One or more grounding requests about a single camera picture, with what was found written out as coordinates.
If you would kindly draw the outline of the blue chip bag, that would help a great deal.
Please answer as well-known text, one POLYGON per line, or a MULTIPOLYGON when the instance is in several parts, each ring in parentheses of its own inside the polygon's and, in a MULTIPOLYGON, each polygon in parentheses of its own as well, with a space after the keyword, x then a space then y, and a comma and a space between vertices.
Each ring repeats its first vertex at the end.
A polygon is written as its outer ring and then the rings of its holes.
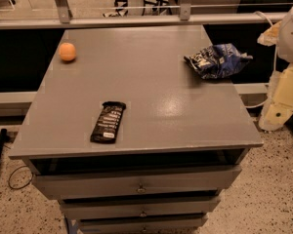
POLYGON ((239 73, 252 56, 241 53, 233 44, 209 46, 190 56, 184 56, 186 63, 202 79, 224 79, 239 73))

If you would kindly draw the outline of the grey drawer cabinet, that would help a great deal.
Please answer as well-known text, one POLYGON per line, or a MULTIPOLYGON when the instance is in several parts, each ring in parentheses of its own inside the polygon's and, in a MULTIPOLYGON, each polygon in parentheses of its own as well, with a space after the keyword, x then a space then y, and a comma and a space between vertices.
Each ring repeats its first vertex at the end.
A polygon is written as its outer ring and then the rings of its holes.
MULTIPOLYGON (((77 29, 64 39, 77 58, 52 60, 11 151, 34 177, 240 166, 261 144, 234 85, 204 81, 185 63, 208 45, 203 28, 77 29), (91 142, 106 101, 126 104, 116 142, 91 142)), ((222 190, 51 200, 220 198, 222 190)))

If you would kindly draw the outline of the black snack bar wrapper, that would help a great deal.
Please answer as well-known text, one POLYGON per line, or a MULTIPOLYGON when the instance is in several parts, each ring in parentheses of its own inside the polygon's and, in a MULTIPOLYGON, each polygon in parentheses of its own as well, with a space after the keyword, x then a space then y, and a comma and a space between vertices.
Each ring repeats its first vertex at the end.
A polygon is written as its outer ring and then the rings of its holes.
POLYGON ((120 122, 126 104, 120 101, 106 101, 90 135, 90 141, 96 143, 115 143, 120 122))

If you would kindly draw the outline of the top grey drawer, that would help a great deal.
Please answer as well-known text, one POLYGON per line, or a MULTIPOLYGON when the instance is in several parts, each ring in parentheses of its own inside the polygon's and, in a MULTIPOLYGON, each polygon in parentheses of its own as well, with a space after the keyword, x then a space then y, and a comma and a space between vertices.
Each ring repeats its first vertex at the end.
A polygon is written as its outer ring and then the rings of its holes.
POLYGON ((79 175, 38 175, 33 184, 48 199, 132 196, 229 188, 239 165, 121 171, 79 175))

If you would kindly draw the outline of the grey drawer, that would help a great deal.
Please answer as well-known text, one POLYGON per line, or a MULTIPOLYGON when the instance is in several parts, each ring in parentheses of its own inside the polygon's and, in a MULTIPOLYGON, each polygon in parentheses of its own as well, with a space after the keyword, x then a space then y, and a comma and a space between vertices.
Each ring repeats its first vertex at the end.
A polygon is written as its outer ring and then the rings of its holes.
POLYGON ((208 213, 212 212, 219 203, 218 196, 188 195, 175 198, 62 204, 61 210, 70 219, 105 219, 208 213))
POLYGON ((38 175, 33 184, 48 199, 132 196, 229 188, 239 165, 121 171, 79 175, 38 175))
POLYGON ((194 228, 202 226, 207 220, 204 214, 162 215, 97 219, 79 221, 79 229, 84 234, 111 233, 150 233, 156 230, 194 228))

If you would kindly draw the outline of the orange ball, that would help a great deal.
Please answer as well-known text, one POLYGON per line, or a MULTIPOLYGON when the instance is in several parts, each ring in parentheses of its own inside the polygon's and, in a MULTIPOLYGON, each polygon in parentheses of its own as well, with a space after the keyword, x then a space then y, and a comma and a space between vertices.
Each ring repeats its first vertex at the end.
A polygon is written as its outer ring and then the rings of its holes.
POLYGON ((59 55, 63 61, 73 61, 76 58, 76 49, 71 43, 62 43, 59 48, 59 55))

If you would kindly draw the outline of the middle grey drawer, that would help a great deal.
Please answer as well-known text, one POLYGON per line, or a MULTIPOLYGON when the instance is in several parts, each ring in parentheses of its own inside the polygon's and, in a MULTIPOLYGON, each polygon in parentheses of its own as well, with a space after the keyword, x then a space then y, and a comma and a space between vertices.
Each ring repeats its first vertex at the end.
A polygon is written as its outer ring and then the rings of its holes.
POLYGON ((218 196, 188 195, 175 198, 62 204, 61 210, 70 219, 105 219, 208 213, 212 212, 219 203, 218 196))

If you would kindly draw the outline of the bottom grey drawer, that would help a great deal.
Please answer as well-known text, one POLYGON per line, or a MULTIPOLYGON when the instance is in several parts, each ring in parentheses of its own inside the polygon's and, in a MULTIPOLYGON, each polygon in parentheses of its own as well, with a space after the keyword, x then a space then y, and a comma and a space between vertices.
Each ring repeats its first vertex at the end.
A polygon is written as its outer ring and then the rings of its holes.
POLYGON ((97 219, 79 221, 79 229, 84 234, 111 233, 150 233, 156 230, 194 228, 202 226, 207 220, 204 214, 162 215, 97 219))

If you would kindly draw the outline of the grey metal railing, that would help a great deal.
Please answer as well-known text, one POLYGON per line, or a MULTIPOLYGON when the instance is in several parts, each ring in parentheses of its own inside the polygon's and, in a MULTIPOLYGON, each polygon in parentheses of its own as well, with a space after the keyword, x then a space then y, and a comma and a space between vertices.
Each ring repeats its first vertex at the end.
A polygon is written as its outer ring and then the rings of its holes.
POLYGON ((293 0, 0 0, 0 29, 281 20, 293 0))

